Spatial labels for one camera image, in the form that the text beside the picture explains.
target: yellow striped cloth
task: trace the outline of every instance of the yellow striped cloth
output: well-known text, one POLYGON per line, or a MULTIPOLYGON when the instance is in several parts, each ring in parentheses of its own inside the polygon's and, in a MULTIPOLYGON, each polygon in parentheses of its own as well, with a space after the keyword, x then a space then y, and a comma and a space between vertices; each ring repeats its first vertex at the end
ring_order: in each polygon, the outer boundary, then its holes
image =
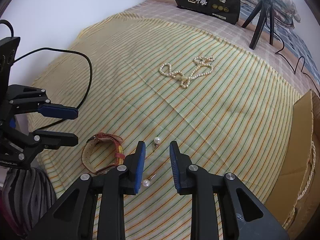
MULTIPOLYGON (((135 151, 139 140, 145 141, 143 178, 156 174, 149 188, 124 199, 129 240, 189 238, 191 196, 179 196, 174 188, 172 140, 193 163, 215 174, 235 173, 265 202, 285 156, 292 106, 300 95, 263 59, 197 28, 128 13, 85 29, 71 49, 90 57, 93 82, 78 119, 50 128, 75 133, 79 145, 38 155, 58 197, 87 172, 80 160, 82 147, 103 131, 124 138, 125 155, 135 151), (187 89, 158 71, 161 64, 170 63, 173 71, 189 74, 198 56, 215 57, 213 73, 191 81, 187 89), (156 136, 162 143, 153 152, 156 136)), ((88 80, 87 62, 64 54, 33 86, 45 88, 54 103, 76 106, 88 80)), ((52 122, 39 114, 28 118, 30 129, 52 122)), ((111 163, 112 149, 112 145, 97 146, 93 165, 111 163)), ((221 223, 219 229, 222 237, 221 223)))

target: black striped cloth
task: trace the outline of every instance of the black striped cloth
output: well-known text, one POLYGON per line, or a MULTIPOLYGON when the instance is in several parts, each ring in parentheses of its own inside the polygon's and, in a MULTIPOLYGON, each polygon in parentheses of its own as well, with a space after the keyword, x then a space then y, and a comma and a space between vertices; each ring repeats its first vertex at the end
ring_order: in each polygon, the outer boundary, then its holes
POLYGON ((56 196, 43 171, 10 169, 4 181, 2 206, 6 220, 19 236, 26 236, 53 205, 56 196))

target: pearl necklace in box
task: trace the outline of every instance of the pearl necklace in box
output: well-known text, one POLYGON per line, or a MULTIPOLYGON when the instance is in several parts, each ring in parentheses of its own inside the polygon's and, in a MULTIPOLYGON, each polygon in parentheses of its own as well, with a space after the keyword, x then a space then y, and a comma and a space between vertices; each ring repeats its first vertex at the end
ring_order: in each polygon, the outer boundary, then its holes
POLYGON ((165 63, 163 64, 160 68, 159 68, 159 72, 161 73, 161 75, 164 75, 164 76, 170 76, 174 79, 177 79, 177 80, 181 80, 181 83, 180 83, 180 86, 182 88, 188 88, 188 86, 190 85, 190 80, 193 80, 193 79, 196 79, 198 77, 202 77, 202 76, 206 76, 206 75, 209 75, 212 73, 213 71, 213 66, 211 66, 210 64, 206 64, 207 62, 213 62, 214 61, 214 57, 213 56, 210 56, 210 57, 195 57, 193 59, 193 62, 197 64, 197 67, 191 72, 190 76, 186 77, 181 71, 171 71, 171 65, 168 64, 168 63, 165 63), (165 73, 162 71, 162 69, 165 67, 165 66, 169 66, 169 73, 165 73), (193 76, 193 74, 201 67, 209 67, 210 68, 210 71, 209 72, 206 72, 206 73, 201 73, 201 74, 198 74, 198 75, 195 75, 193 76))

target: wire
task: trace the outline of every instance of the wire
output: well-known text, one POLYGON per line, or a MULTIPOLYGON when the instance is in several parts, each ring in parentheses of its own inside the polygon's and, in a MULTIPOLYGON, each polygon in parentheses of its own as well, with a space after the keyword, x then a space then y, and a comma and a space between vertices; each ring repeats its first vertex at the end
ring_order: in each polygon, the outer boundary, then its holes
MULTIPOLYGON (((264 10, 265 10, 266 17, 267 17, 268 14, 267 14, 267 10, 266 10, 266 5, 265 5, 265 3, 264 3, 264 0, 261 0, 261 1, 262 1, 262 3, 263 3, 263 8, 264 8, 264 10)), ((271 32, 271 29, 270 29, 270 27, 268 26, 268 23, 267 23, 267 19, 266 19, 265 23, 266 23, 266 26, 269 28, 269 30, 270 30, 270 32, 271 32)), ((299 64, 299 62, 300 62, 300 59, 303 58, 303 64, 302 64, 302 68, 301 68, 301 72, 302 72, 303 67, 304 67, 304 64, 305 64, 305 62, 306 62, 306 58, 305 58, 304 56, 300 56, 299 59, 298 59, 298 61, 297 61, 296 67, 295 67, 295 69, 294 69, 294 68, 292 67, 292 65, 290 64, 290 62, 287 60, 287 58, 286 58, 285 56, 283 56, 282 54, 279 53, 279 52, 283 51, 283 50, 284 50, 284 47, 285 47, 285 46, 284 46, 284 41, 283 41, 283 39, 282 39, 275 31, 273 31, 273 33, 274 33, 274 35, 276 35, 276 36, 282 41, 282 48, 281 48, 280 50, 276 51, 275 54, 276 54, 276 55, 280 55, 281 57, 283 57, 283 58, 286 60, 286 62, 287 62, 287 63, 289 64, 289 66, 292 68, 294 74, 296 74, 296 72, 297 72, 297 67, 298 67, 298 64, 299 64)), ((318 93, 319 93, 319 95, 320 95, 320 92, 319 92, 316 84, 315 84, 314 81, 312 80, 312 78, 311 78, 307 73, 305 73, 305 72, 302 72, 302 74, 305 74, 305 75, 307 75, 307 76, 310 78, 310 80, 313 82, 313 84, 315 85, 316 90, 318 91, 318 93)))
MULTIPOLYGON (((17 62, 17 61, 19 61, 19 60, 21 60, 21 59, 23 59, 23 58, 26 57, 26 56, 29 56, 29 55, 31 55, 31 54, 33 54, 33 53, 35 53, 35 52, 41 51, 41 50, 51 50, 51 51, 58 51, 58 52, 66 52, 66 53, 77 54, 77 55, 80 55, 80 56, 84 57, 84 58, 88 61, 88 63, 89 63, 89 68, 90 68, 90 79, 89 79, 89 84, 88 84, 87 90, 86 90, 86 92, 85 92, 85 94, 84 94, 84 97, 82 98, 82 100, 81 100, 81 102, 78 104, 78 106, 76 107, 76 109, 79 109, 79 108, 83 105, 84 101, 86 100, 86 98, 87 98, 87 96, 88 96, 88 94, 89 94, 89 91, 90 91, 91 83, 92 83, 92 64, 91 64, 91 61, 90 61, 89 57, 88 57, 87 55, 81 53, 81 52, 73 51, 73 50, 53 49, 53 48, 40 48, 40 49, 33 50, 33 51, 31 51, 31 52, 29 52, 29 53, 27 53, 27 54, 25 54, 25 55, 17 58, 17 59, 14 61, 14 63, 17 62)), ((40 128, 38 128, 38 130, 43 130, 43 129, 52 127, 52 126, 54 126, 54 125, 56 125, 56 124, 62 123, 62 122, 65 121, 65 120, 66 120, 66 119, 61 119, 61 120, 56 121, 56 122, 53 122, 53 123, 51 123, 51 124, 49 124, 49 125, 40 127, 40 128)))
POLYGON ((0 24, 7 25, 7 27, 10 29, 11 37, 13 37, 13 27, 11 23, 9 23, 7 20, 0 20, 0 24))

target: bed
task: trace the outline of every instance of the bed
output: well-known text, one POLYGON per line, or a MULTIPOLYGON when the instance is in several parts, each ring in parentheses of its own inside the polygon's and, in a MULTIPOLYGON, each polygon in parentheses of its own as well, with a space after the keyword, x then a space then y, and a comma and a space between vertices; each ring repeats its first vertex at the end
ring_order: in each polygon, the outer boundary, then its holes
MULTIPOLYGON (((134 152, 138 140, 145 141, 143 178, 156 174, 150 187, 124 199, 126 239, 188 239, 191 197, 174 189, 172 140, 211 173, 234 172, 264 203, 285 156, 292 106, 314 85, 274 55, 280 44, 270 46, 267 33, 252 52, 254 26, 243 29, 241 24, 178 9, 174 0, 147 0, 84 29, 71 49, 92 60, 92 88, 78 119, 49 129, 75 133, 79 145, 44 150, 37 157, 57 197, 88 172, 80 159, 82 147, 103 131, 124 138, 125 155, 134 152), (164 63, 189 73, 199 56, 215 57, 213 73, 192 80, 186 89, 159 73, 164 63), (154 151, 156 136, 163 141, 154 151)), ((296 60, 290 51, 284 53, 296 60)), ((33 86, 46 89, 52 102, 75 106, 88 80, 84 59, 62 55, 33 86)), ((29 114, 28 121, 34 130, 53 120, 29 114)), ((97 147, 90 160, 96 168, 110 164, 112 148, 97 147)), ((219 229, 222 237, 221 223, 219 229)))

